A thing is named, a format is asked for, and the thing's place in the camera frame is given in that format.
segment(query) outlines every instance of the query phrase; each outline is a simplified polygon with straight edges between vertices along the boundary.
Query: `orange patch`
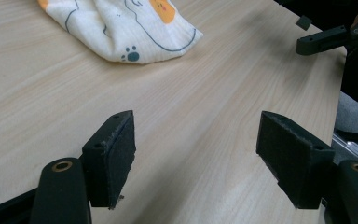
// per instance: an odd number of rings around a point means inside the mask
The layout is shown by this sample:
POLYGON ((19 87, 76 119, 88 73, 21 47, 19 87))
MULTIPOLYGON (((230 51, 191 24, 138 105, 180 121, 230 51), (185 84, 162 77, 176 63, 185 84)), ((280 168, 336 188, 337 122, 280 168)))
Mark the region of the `orange patch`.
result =
POLYGON ((48 0, 37 0, 37 2, 43 8, 43 10, 46 11, 46 8, 48 7, 48 0))
POLYGON ((167 0, 149 0, 150 4, 152 5, 153 9, 157 12, 161 20, 168 24, 173 21, 175 17, 175 9, 171 6, 167 0))

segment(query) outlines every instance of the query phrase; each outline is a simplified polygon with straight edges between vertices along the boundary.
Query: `patterned cloth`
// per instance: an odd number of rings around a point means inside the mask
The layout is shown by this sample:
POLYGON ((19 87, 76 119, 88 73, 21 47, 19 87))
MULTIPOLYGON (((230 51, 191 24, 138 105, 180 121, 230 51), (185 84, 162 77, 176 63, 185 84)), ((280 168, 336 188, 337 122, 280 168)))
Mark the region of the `patterned cloth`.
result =
POLYGON ((69 34, 112 62, 184 55, 202 37, 170 0, 38 0, 69 34))

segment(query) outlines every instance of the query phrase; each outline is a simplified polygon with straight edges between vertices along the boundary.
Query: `blue paw print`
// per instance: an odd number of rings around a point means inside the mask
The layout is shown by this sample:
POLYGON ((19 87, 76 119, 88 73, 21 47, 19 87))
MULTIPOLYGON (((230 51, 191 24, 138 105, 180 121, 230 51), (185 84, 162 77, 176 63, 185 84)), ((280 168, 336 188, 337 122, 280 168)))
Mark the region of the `blue paw print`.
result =
POLYGON ((126 58, 128 61, 130 62, 136 62, 139 60, 139 53, 134 51, 134 52, 130 52, 130 48, 126 48, 126 51, 127 51, 127 56, 126 55, 123 55, 121 56, 121 61, 122 62, 126 62, 126 58))

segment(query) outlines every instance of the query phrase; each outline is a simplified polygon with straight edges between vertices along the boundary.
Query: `light wood tabletop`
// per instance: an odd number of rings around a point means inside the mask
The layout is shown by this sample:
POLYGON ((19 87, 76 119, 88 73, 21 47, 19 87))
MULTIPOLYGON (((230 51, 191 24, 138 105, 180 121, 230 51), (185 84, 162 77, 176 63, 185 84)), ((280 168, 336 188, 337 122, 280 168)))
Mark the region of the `light wood tabletop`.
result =
POLYGON ((262 110, 330 145, 343 49, 308 57, 318 32, 273 0, 172 0, 204 37, 180 58, 110 63, 33 0, 0 0, 0 203, 79 157, 113 114, 133 110, 137 151, 116 209, 93 223, 319 223, 296 210, 255 153, 262 110))

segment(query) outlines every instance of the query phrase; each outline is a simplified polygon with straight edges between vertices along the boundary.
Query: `folded towel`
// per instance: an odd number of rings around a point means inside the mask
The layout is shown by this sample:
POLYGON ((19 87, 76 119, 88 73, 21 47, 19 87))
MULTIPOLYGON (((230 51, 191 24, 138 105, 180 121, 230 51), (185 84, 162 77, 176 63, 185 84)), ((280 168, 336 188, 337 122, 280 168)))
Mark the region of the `folded towel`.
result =
POLYGON ((153 63, 179 57, 202 33, 170 0, 38 0, 69 34, 108 61, 153 63))

